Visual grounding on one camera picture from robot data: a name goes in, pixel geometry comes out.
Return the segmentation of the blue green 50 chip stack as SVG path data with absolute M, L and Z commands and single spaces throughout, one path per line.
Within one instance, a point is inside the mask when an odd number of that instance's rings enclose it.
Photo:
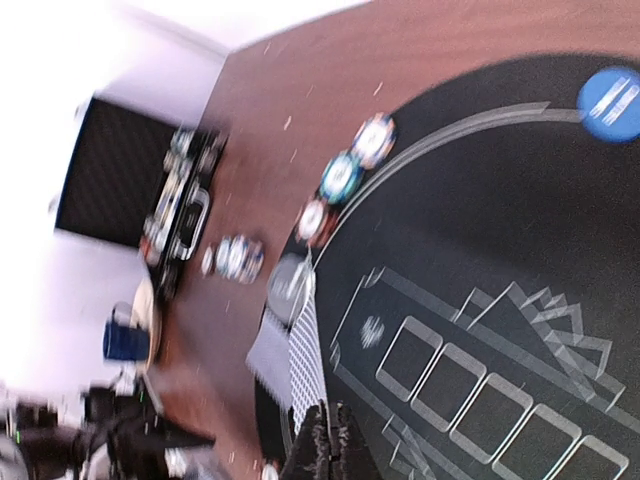
M 215 272 L 223 277 L 230 276 L 229 258 L 233 238 L 224 236 L 215 251 Z

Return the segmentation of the blue small blind button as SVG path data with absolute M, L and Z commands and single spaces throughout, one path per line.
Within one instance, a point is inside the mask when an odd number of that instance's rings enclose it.
M 612 66 L 592 75 L 577 97 L 585 129 L 611 143 L 639 138 L 639 72 Z

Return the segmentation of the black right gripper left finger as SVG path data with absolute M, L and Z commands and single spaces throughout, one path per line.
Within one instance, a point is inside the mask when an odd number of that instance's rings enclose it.
M 331 446 L 327 410 L 323 403 L 310 407 L 282 468 L 282 480 L 329 480 Z

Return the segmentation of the blue playing card deck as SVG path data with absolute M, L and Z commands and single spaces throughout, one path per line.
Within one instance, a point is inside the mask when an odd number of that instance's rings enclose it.
M 289 339 L 285 326 L 266 308 L 246 365 L 282 411 L 292 407 Z

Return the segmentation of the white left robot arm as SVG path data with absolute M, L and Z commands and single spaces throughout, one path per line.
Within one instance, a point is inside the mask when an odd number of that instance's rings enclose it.
M 213 436 L 166 417 L 142 378 L 130 393 L 92 385 L 80 399 L 78 424 L 63 422 L 42 401 L 1 408 L 3 479 L 182 479 L 187 467 L 173 459 L 215 446 Z

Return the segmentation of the orange black 100 chip stack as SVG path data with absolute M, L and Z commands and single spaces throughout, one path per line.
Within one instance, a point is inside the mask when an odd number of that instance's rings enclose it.
M 214 265 L 214 257 L 215 254 L 213 249 L 211 247 L 207 247 L 201 261 L 201 273 L 204 277 L 211 274 Z

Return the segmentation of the clear acrylic dealer button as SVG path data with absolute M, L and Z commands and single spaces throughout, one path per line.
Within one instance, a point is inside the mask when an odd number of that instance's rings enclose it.
M 301 314 L 312 286 L 310 261 L 300 255 L 286 254 L 269 277 L 267 306 L 285 326 L 290 326 Z

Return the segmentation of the single blue-backed playing card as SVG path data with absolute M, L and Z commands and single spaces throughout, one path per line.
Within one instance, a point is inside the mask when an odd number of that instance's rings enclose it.
M 314 291 L 290 330 L 289 365 L 293 431 L 297 436 L 307 411 L 327 401 Z

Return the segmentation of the blue cream 10 chip stack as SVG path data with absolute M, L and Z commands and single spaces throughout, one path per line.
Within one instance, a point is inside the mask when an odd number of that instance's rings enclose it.
M 253 283 L 264 261 L 263 244 L 245 235 L 237 235 L 229 253 L 229 275 L 241 284 Z

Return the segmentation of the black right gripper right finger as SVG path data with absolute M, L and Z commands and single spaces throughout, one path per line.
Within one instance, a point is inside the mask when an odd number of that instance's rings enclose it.
M 374 480 L 380 473 L 351 411 L 344 403 L 330 405 L 329 478 Z

